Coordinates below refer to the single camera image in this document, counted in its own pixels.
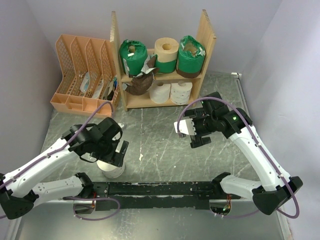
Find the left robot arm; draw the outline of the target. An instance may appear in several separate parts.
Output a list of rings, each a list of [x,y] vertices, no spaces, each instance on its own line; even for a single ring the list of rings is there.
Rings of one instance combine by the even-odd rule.
[[[129,146],[122,141],[124,124],[107,117],[99,124],[71,126],[46,151],[22,167],[0,176],[0,206],[9,220],[18,219],[43,203],[72,198],[88,200],[95,196],[94,184],[84,172],[51,182],[43,179],[67,162],[79,158],[87,163],[102,161],[122,167]]]

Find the green brown roll torn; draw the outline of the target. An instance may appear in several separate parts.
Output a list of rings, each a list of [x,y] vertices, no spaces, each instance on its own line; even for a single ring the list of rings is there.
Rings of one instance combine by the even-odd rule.
[[[206,56],[205,47],[191,35],[184,36],[179,43],[176,72],[184,78],[200,75]]]

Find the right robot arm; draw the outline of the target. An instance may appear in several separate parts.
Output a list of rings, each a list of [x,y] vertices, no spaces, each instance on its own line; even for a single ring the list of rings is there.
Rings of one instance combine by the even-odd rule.
[[[280,211],[289,200],[295,205],[296,219],[300,208],[295,196],[303,186],[298,176],[291,176],[275,160],[264,145],[249,115],[241,108],[222,99],[213,92],[198,99],[201,107],[192,109],[187,105],[174,123],[180,137],[190,136],[190,146],[198,148],[211,143],[210,134],[220,132],[231,140],[244,154],[258,176],[257,181],[248,180],[224,172],[213,179],[212,193],[218,199],[237,195],[253,201],[265,215]]]

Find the white paper roll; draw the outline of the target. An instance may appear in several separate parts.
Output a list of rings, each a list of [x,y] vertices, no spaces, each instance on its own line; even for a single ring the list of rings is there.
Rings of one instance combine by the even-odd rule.
[[[121,167],[118,167],[101,160],[98,160],[96,163],[98,168],[102,171],[102,174],[109,179],[115,179],[121,176],[125,171],[126,166],[125,163],[123,163]]]
[[[153,101],[154,103],[163,104],[169,99],[170,92],[171,92],[170,83],[155,81],[149,90],[149,97],[151,101]]]
[[[171,84],[170,99],[176,105],[186,105],[193,88],[192,82],[179,81]]]

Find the brown green paper roll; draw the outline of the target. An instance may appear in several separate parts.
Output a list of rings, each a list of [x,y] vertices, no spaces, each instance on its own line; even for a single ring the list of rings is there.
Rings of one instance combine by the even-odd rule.
[[[154,52],[148,53],[140,74],[129,77],[130,82],[122,84],[125,92],[133,96],[141,96],[148,92],[155,81],[157,73],[169,74],[175,71],[178,58],[179,43],[170,37],[162,37],[155,41]]]

